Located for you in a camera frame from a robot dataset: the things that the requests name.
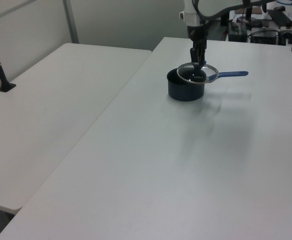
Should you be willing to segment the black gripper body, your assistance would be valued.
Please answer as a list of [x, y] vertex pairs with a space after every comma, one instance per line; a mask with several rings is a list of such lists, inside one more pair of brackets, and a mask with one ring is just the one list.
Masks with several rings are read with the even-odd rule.
[[187, 33], [189, 39], [193, 42], [194, 47], [206, 50], [208, 36], [206, 24], [200, 26], [187, 26]]

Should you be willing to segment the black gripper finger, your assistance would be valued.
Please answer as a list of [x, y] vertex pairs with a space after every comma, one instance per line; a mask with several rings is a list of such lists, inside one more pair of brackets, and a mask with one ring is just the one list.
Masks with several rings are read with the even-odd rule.
[[201, 70], [200, 54], [201, 54], [200, 48], [193, 46], [190, 49], [191, 63], [196, 70]]
[[198, 64], [199, 64], [199, 67], [202, 68], [205, 64], [206, 64], [206, 60], [205, 60], [205, 46], [204, 45], [201, 45], [199, 48], [198, 48]]

